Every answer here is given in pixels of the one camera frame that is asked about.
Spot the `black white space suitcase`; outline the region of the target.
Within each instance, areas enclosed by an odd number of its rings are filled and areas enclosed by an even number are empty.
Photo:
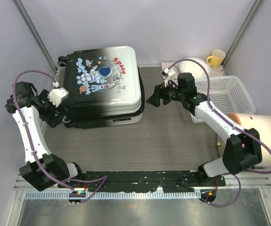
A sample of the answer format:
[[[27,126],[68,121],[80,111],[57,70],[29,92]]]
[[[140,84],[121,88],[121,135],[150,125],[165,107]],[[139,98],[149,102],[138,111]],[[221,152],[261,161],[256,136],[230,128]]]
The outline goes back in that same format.
[[[59,56],[57,65],[64,70],[63,87],[69,93],[65,127],[89,129],[142,119],[145,91],[132,47],[78,50]]]

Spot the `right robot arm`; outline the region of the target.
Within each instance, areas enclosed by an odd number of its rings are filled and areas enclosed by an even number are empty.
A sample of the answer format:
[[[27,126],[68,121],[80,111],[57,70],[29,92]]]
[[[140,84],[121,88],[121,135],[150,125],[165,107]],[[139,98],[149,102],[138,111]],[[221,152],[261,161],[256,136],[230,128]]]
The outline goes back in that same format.
[[[155,85],[147,103],[155,107],[171,101],[181,102],[183,108],[203,120],[225,142],[222,157],[198,167],[197,180],[203,186],[210,185],[216,176],[226,173],[238,174],[262,162],[260,136],[256,129],[245,129],[222,114],[195,86],[190,73],[177,76],[178,85]]]

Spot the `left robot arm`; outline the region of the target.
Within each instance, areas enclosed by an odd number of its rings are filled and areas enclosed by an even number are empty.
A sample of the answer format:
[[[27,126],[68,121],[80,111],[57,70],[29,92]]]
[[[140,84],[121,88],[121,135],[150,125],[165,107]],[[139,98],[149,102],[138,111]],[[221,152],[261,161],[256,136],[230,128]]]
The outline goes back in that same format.
[[[18,125],[24,144],[25,165],[19,169],[20,175],[38,191],[55,184],[79,188],[85,181],[77,163],[65,163],[51,153],[45,142],[41,122],[56,127],[64,116],[62,106],[69,94],[58,82],[53,86],[51,91],[44,89],[38,93],[32,83],[18,82],[5,105]]]

